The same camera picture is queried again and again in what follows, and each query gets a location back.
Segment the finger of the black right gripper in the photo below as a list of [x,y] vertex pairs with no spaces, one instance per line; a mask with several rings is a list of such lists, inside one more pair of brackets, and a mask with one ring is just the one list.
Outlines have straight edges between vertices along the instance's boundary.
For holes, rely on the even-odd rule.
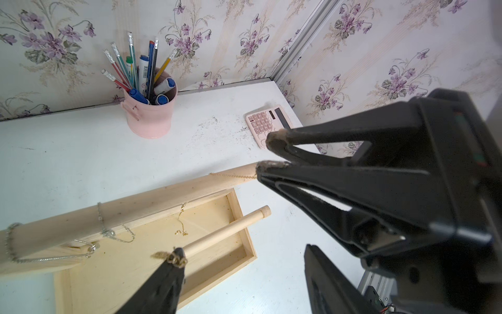
[[390,167],[301,166],[258,162],[261,182],[284,191],[312,190],[365,213],[391,231],[431,243],[447,242],[457,222],[443,180],[424,170]]
[[[398,102],[323,124],[271,132],[265,143],[271,152],[297,164],[388,165],[422,126],[417,106]],[[358,141],[361,145],[350,158],[299,148],[306,144]]]

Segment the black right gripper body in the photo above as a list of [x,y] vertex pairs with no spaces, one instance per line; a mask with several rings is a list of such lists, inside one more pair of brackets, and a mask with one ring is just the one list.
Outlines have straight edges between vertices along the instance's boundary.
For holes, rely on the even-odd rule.
[[345,247],[374,272],[393,277],[398,308],[412,313],[501,309],[501,155],[469,97],[436,90],[417,106],[422,128],[388,165],[438,176],[457,222],[456,236],[431,243],[404,238],[369,215],[345,213]]

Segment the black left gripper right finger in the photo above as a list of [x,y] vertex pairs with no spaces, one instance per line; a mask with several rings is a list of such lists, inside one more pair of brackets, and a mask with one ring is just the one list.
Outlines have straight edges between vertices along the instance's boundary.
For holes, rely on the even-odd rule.
[[313,313],[377,312],[319,247],[307,245],[304,260]]

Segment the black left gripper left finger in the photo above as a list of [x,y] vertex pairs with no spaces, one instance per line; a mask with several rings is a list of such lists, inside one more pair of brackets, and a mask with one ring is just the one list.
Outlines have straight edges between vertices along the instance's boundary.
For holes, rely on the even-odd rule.
[[185,266],[184,250],[176,248],[116,313],[176,313]]

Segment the wooden jewelry display stand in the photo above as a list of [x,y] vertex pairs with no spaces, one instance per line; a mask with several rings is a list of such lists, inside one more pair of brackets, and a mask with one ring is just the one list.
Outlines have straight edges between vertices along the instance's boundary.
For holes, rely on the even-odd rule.
[[256,179],[248,164],[1,232],[1,277],[49,273],[57,313],[114,313],[182,248],[182,308],[256,259],[235,187]]

